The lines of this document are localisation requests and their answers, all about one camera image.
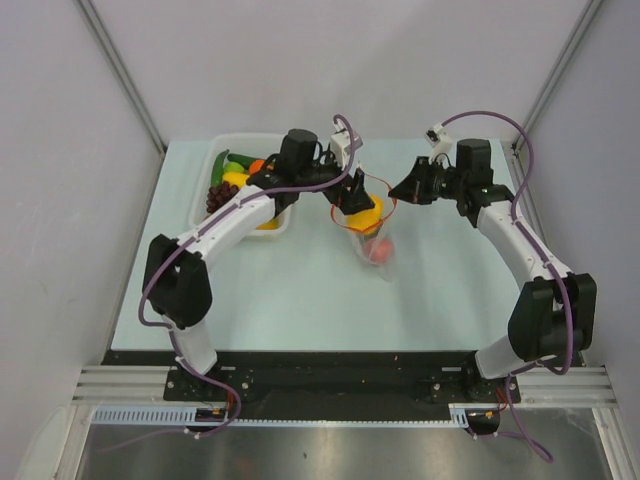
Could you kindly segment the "clear zip top bag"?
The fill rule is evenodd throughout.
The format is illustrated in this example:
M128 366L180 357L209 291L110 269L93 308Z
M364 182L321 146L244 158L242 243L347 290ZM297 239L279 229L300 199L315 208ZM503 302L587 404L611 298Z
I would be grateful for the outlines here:
M347 226L346 217L348 215L344 214L338 207L335 206L331 207L330 216L332 221L347 233L355 255L358 257L360 262L368 270L378 275L384 281L390 282L394 276L396 252L395 244L391 234L391 218L396 211L397 200L388 197L388 193L392 189L392 186L385 179L375 175L371 175L366 171L364 171L364 173L366 174L365 188L367 194L370 197L372 195L377 195L384 202L384 213L377 227L365 233L353 231ZM366 243L371 239L381 240L385 237L388 237L392 240L395 248L394 253L386 263L374 264L367 259L364 252L364 247Z

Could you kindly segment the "pink toy peach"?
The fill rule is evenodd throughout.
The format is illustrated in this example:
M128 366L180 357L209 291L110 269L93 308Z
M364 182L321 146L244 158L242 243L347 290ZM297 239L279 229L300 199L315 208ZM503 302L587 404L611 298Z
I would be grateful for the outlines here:
M385 237L381 240L371 239L364 247L367 259L374 264L384 264L394 253L394 244L391 239Z

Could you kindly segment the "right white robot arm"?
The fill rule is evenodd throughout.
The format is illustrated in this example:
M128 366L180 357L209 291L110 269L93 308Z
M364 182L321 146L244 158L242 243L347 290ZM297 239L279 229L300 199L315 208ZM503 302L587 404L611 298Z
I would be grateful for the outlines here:
M573 272L560 261L521 215L516 197L494 181L492 148L487 140L453 142L430 130L428 156L416 158L410 173L389 195L414 205L439 199L455 202L466 218L499 253L519 290L506 334L475 352L472 369L461 376L463 393L484 401L497 389L497 378L535 365L563 375L576 353L593 341L597 285L588 273Z

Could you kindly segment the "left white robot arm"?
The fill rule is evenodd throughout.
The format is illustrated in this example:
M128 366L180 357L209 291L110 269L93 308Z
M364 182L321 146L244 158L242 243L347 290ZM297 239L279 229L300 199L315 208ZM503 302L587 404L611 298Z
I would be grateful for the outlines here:
M278 152L225 205L176 238L158 235L151 241L138 309L151 307L159 315L154 324L168 331L178 364L190 369L185 385L197 398L210 399L221 387L205 325L213 304L209 272L214 262L303 193L322 193L344 214L373 207L364 174L354 166L361 145L360 136L343 123L326 148L314 133L292 129Z

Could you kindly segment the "purple toy grapes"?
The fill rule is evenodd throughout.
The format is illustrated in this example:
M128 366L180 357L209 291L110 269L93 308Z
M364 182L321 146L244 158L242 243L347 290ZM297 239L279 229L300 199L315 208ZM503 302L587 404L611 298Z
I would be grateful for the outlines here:
M222 182L216 187L210 187L206 199L206 211L213 214L226 205L237 193L239 188L229 182Z

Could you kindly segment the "yellow toy bell pepper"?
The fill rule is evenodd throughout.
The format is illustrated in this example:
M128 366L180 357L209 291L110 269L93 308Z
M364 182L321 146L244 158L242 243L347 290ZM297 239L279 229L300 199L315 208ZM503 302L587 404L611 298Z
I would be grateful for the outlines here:
M353 231L359 233L368 232L371 229L375 229L382 219L384 202L377 195L372 195L371 199L374 203L373 208L346 217L347 226Z

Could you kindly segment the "orange toy orange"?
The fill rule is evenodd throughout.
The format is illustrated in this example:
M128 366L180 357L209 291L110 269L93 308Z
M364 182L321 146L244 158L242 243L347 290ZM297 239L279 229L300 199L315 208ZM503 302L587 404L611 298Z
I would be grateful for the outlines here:
M259 172L262 169L262 167L264 166L264 164L265 164L265 160L264 159L256 159L255 161L253 161L250 164L250 166L248 168L248 173L250 175L253 175L253 174Z

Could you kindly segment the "green toy avocado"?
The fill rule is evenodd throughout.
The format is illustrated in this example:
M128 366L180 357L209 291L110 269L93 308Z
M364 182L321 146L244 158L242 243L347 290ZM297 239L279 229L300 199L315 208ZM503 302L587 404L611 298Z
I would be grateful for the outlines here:
M238 163L244 169L249 169L249 167L257 160L257 158L237 153L229 153L227 155L227 160L229 162Z

